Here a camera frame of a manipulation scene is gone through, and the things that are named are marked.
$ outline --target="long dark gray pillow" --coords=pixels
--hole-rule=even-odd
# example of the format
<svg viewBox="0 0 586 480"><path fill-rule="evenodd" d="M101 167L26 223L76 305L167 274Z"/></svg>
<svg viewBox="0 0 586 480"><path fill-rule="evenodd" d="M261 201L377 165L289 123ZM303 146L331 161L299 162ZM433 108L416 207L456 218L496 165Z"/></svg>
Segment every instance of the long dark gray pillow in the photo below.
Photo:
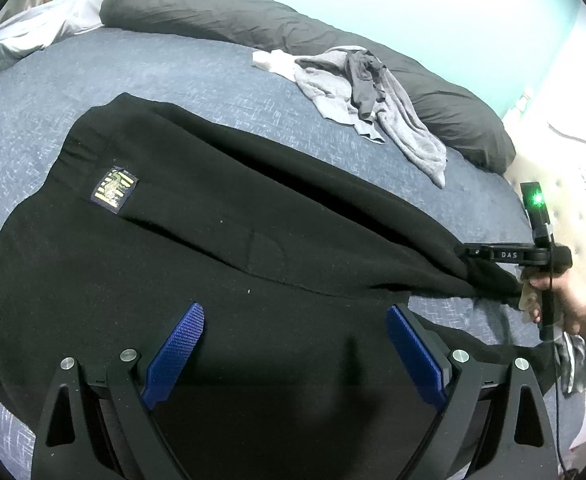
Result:
<svg viewBox="0 0 586 480"><path fill-rule="evenodd" d="M500 118L481 99L415 59L344 32L273 0L104 0L106 27L227 41L294 56L338 45L368 48L395 75L432 134L480 168L503 174L515 148Z"/></svg>

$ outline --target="blue textured pad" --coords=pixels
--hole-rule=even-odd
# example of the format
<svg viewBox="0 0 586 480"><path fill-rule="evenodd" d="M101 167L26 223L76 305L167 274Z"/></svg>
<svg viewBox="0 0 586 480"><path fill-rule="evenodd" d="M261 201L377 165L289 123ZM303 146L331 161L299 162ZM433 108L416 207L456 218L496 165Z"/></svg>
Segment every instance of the blue textured pad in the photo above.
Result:
<svg viewBox="0 0 586 480"><path fill-rule="evenodd" d="M440 412L447 403L442 370L400 310L387 310L387 332L422 400Z"/></svg>
<svg viewBox="0 0 586 480"><path fill-rule="evenodd" d="M152 410L169 398L182 368L204 331L204 310L193 303L146 369L142 402Z"/></svg>

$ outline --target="logo patch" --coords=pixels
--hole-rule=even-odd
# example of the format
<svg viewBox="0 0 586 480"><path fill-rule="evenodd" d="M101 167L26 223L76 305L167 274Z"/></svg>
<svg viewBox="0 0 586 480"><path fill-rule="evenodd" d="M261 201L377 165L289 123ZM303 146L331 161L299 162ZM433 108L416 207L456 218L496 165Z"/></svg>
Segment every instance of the logo patch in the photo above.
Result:
<svg viewBox="0 0 586 480"><path fill-rule="evenodd" d="M105 207L112 213L118 213L135 189L135 184L137 184L135 176L115 166L95 187L90 201Z"/></svg>

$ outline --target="hand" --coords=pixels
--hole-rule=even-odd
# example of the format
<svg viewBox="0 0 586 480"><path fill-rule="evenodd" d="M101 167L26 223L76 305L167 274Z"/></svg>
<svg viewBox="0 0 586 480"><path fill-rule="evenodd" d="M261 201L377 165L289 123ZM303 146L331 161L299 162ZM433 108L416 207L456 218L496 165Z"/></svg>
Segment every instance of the hand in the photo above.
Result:
<svg viewBox="0 0 586 480"><path fill-rule="evenodd" d="M549 274L537 269L524 269L522 279L528 280L538 290L548 290ZM556 307L564 314L564 330L569 334L580 335L586 341L586 282L574 268L563 274L553 275L553 291ZM526 298L527 311L531 320L539 323L542 308L536 294Z"/></svg>

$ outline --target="metal screw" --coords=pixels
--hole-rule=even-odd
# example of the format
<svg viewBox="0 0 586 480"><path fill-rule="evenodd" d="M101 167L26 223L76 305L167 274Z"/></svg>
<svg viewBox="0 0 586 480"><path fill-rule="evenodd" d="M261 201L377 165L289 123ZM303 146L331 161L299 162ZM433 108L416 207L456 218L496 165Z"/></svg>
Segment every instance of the metal screw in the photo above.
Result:
<svg viewBox="0 0 586 480"><path fill-rule="evenodd" d="M70 370L75 366L75 359L72 357L65 357L62 359L62 362L59 364L62 370Z"/></svg>
<svg viewBox="0 0 586 480"><path fill-rule="evenodd" d="M128 348L126 350L124 350L120 355L119 358L124 361L125 363L128 363L130 361L132 361L133 359L135 359L137 357L137 352L132 349L132 348Z"/></svg>
<svg viewBox="0 0 586 480"><path fill-rule="evenodd" d="M526 359L523 359L521 357L518 357L515 360L515 365L516 367L518 367L520 370L528 370L529 369L529 362Z"/></svg>
<svg viewBox="0 0 586 480"><path fill-rule="evenodd" d="M464 350L454 350L452 355L458 363L466 363L468 361L468 354Z"/></svg>

